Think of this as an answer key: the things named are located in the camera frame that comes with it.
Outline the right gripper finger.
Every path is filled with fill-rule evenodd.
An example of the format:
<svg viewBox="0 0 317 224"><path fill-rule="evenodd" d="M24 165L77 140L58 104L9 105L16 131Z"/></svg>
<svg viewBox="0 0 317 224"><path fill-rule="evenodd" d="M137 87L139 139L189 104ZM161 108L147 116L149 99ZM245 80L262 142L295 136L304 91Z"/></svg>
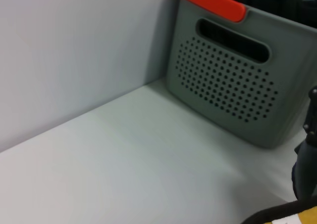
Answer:
<svg viewBox="0 0 317 224"><path fill-rule="evenodd" d="M306 132L306 143L317 144L317 87L309 91L310 104L306 114L303 129Z"/></svg>

